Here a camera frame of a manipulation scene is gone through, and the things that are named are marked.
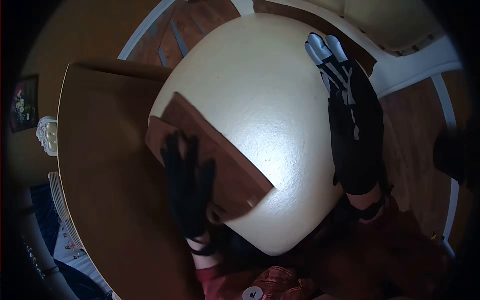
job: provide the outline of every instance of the round sticker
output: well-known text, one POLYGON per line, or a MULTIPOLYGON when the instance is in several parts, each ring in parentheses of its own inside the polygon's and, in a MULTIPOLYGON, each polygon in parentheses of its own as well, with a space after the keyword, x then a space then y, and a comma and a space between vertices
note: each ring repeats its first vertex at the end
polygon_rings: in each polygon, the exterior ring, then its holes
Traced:
POLYGON ((264 295, 264 292, 259 287, 249 287, 243 291, 241 295, 243 300, 259 300, 264 295))

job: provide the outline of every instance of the white ornate furniture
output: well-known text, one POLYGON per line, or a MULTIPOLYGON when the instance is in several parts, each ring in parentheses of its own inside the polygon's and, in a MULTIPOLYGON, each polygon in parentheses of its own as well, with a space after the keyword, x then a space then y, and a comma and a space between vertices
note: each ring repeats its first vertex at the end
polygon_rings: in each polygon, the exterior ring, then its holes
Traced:
POLYGON ((38 121, 36 136, 45 152, 50 156, 57 156, 57 119, 43 117, 38 121))
POLYGON ((70 213, 65 202, 65 197, 63 195, 63 189, 60 181, 60 174, 58 172, 50 172, 48 174, 48 179, 50 181, 50 190, 52 191, 53 204, 55 209, 59 214, 60 219, 64 221, 65 226, 67 227, 68 233, 72 238, 72 242, 78 247, 83 248, 82 241, 78 236, 77 230, 70 219, 70 213))

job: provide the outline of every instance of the white and black glove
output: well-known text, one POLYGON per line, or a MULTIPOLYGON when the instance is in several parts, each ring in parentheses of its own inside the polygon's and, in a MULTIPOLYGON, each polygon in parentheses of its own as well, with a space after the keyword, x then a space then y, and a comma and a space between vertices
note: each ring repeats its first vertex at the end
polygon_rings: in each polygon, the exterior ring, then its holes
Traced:
POLYGON ((348 59, 335 36, 326 41, 310 33, 305 50, 320 69, 329 92, 328 116, 335 165, 334 185, 348 194, 371 191, 377 182, 386 187, 382 160, 383 110, 366 74, 348 59))

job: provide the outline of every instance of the wall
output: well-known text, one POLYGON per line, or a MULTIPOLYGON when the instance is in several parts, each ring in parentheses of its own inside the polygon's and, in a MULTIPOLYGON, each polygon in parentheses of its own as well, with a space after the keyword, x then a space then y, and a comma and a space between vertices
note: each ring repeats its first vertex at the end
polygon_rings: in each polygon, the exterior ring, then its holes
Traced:
MULTIPOLYGON (((66 0, 34 43, 22 76, 39 74, 39 117, 57 115, 67 64, 86 58, 116 59, 137 26, 160 0, 66 0)), ((9 133, 8 165, 23 186, 47 182, 58 170, 35 136, 36 128, 9 133)))

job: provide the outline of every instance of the white glove fingertip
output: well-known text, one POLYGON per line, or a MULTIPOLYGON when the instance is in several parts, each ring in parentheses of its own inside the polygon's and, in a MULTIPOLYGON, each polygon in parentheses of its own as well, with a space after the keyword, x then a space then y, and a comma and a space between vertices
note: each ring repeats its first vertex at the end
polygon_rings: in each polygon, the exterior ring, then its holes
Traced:
POLYGON ((308 42, 305 42, 305 50, 307 51, 308 56, 310 56, 316 66, 322 64, 322 60, 318 58, 318 56, 315 54, 315 51, 313 51, 312 47, 308 42))
POLYGON ((321 60, 326 59, 327 57, 332 56, 332 52, 325 45, 324 40, 316 33, 310 33, 308 35, 308 43, 312 46, 313 51, 321 60))
POLYGON ((347 56, 343 51, 342 45, 335 36, 326 36, 325 40, 327 41, 328 47, 333 52, 333 55, 338 62, 343 62, 347 60, 347 56))

